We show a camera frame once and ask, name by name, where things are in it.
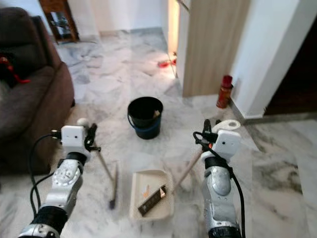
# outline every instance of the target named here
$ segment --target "white dustpan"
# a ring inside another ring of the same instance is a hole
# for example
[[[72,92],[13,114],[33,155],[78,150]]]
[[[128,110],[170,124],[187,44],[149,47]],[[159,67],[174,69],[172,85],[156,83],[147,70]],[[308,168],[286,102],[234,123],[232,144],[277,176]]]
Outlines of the white dustpan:
[[[162,185],[166,185],[167,193],[144,217],[138,207],[148,199],[144,197],[145,191],[151,196]],[[139,171],[133,174],[130,202],[130,218],[139,221],[160,220],[174,214],[173,179],[170,173],[161,170]]]

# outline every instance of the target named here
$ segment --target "black bucket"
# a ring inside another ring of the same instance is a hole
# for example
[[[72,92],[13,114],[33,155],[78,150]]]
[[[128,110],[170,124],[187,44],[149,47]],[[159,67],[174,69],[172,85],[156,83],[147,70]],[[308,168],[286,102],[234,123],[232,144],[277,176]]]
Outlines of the black bucket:
[[[159,111],[158,116],[155,116],[155,111]],[[163,104],[159,99],[137,98],[128,107],[128,120],[140,138],[153,139],[159,134],[162,112]]]

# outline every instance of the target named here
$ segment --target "red bottle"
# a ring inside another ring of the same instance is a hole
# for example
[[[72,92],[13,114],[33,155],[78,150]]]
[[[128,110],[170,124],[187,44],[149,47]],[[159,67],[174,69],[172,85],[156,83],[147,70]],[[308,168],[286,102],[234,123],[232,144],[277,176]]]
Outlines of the red bottle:
[[[222,79],[219,97],[217,101],[217,107],[219,108],[226,108],[229,103],[231,90],[232,90],[232,77],[230,75],[225,75]]]

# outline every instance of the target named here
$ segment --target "wall baseboard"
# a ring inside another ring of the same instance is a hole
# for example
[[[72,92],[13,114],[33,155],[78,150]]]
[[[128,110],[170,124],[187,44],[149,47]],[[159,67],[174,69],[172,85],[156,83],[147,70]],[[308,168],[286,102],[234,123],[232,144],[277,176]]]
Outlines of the wall baseboard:
[[[50,40],[55,43],[55,38],[53,35],[49,35]],[[78,42],[97,42],[99,40],[100,36],[97,35],[85,35],[85,36],[79,36]]]
[[[118,32],[126,32],[126,33],[136,33],[136,32],[142,32],[142,33],[151,33],[151,32],[161,32],[163,34],[161,27],[149,27],[149,28],[137,28],[137,29],[131,29],[131,30],[115,30],[115,31],[100,31],[100,36],[115,36],[118,34]]]
[[[297,114],[280,114],[280,115],[272,115],[272,116],[263,116],[262,118],[254,118],[254,119],[246,119],[243,117],[240,110],[234,104],[232,100],[230,100],[230,107],[237,117],[237,120],[243,125],[250,124],[260,124],[260,123],[273,123],[273,122],[288,122],[293,120],[309,120],[309,119],[317,119],[317,112],[315,113],[297,113]]]

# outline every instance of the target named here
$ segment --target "broom handle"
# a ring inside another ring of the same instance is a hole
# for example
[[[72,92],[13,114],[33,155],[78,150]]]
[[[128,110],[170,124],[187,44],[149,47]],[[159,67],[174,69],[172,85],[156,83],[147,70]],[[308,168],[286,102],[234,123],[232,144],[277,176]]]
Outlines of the broom handle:
[[[181,176],[180,180],[176,183],[172,193],[176,191],[176,189],[179,187],[179,185],[183,182],[183,180],[186,178],[188,173],[192,170],[193,166],[196,164],[196,162],[199,160],[200,156],[202,155],[202,151],[198,151],[194,158],[190,161],[189,165],[187,166],[186,170],[184,171],[183,175]]]
[[[103,167],[104,167],[106,173],[108,174],[108,176],[109,176],[109,178],[110,178],[112,184],[114,184],[114,179],[113,179],[113,177],[111,176],[111,173],[110,173],[110,171],[109,171],[109,169],[108,169],[108,166],[106,165],[106,163],[105,163],[105,161],[104,161],[104,158],[103,158],[101,152],[100,152],[100,151],[96,151],[96,153],[97,153],[97,156],[98,156],[98,158],[99,158],[101,164],[103,165]]]

